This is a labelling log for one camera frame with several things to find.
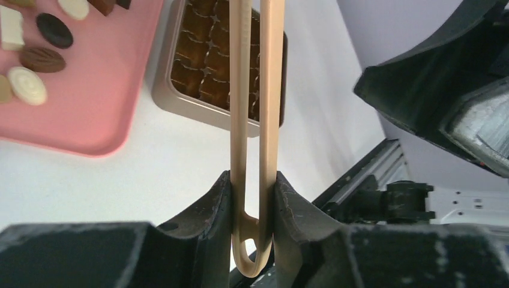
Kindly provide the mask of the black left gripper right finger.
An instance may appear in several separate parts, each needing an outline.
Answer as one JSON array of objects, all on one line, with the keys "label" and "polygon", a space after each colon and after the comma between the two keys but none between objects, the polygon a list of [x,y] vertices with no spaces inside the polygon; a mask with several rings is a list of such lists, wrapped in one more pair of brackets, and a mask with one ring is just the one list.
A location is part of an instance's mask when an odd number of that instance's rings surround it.
[{"label": "black left gripper right finger", "polygon": [[508,256],[486,227],[343,224],[274,186],[278,287],[507,287]]}]

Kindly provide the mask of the gold chocolate box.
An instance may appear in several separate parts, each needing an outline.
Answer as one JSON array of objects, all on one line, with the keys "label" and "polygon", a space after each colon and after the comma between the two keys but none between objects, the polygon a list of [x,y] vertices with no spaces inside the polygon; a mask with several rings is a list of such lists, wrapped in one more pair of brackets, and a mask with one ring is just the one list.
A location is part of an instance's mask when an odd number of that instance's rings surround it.
[{"label": "gold chocolate box", "polygon": [[229,2],[173,1],[152,88],[171,113],[230,129]]}]

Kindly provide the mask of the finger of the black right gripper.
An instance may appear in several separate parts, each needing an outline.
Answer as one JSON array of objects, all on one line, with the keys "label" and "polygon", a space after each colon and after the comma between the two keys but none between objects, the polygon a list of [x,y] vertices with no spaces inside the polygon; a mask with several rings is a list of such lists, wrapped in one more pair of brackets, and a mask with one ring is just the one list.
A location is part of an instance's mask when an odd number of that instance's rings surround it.
[{"label": "finger of the black right gripper", "polygon": [[507,178],[507,5],[462,1],[419,45],[367,67],[354,93],[399,128]]}]

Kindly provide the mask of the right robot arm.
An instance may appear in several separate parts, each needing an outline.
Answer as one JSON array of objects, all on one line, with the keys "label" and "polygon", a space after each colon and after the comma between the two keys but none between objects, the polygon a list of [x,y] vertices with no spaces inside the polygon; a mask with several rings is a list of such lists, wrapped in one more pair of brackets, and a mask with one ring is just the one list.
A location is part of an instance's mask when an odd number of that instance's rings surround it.
[{"label": "right robot arm", "polygon": [[[420,44],[367,67],[354,93],[399,128],[508,177],[508,2],[462,1]],[[341,189],[328,212],[278,174],[278,287],[507,287],[508,256],[485,228],[431,224],[433,187]]]}]

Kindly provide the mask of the white round swirl chocolate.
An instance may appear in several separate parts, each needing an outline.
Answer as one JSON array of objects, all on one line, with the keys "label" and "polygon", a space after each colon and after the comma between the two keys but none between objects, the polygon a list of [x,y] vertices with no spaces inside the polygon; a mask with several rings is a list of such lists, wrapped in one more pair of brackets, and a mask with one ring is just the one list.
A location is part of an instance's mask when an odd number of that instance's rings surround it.
[{"label": "white round swirl chocolate", "polygon": [[25,67],[13,67],[7,79],[17,98],[26,104],[39,106],[47,101],[47,89],[39,76]]}]

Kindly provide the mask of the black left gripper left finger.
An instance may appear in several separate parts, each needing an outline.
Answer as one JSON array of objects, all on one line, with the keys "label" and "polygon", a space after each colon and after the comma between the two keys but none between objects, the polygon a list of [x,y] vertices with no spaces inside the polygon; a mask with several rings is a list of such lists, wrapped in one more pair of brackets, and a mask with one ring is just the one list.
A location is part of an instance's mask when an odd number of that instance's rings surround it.
[{"label": "black left gripper left finger", "polygon": [[2,287],[227,287],[232,191],[210,190],[159,226],[19,224],[1,232]]}]

